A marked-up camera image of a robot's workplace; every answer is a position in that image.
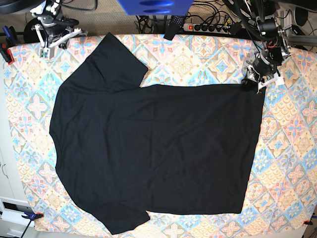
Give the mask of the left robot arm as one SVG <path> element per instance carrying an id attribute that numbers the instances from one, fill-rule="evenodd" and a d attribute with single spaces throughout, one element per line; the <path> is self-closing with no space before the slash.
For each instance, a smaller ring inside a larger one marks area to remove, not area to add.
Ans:
<path id="1" fill-rule="evenodd" d="M 246 61 L 246 73 L 241 80 L 243 91 L 257 90 L 262 93 L 268 85 L 284 85 L 278 67 L 290 57 L 287 30 L 282 22 L 286 16 L 278 16 L 272 0 L 225 0 L 223 2 L 244 26 L 256 47 L 252 62 Z"/>

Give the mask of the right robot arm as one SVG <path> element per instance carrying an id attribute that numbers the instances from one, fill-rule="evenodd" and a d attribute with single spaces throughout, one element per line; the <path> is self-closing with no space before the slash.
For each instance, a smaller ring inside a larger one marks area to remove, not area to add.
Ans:
<path id="1" fill-rule="evenodd" d="M 63 14 L 61 3 L 60 0 L 46 0 L 30 10 L 37 21 L 31 30 L 39 39 L 39 56 L 42 58 L 51 59 L 56 47 L 66 50 L 71 38 L 88 35 L 86 30 L 78 27 L 78 20 Z"/>

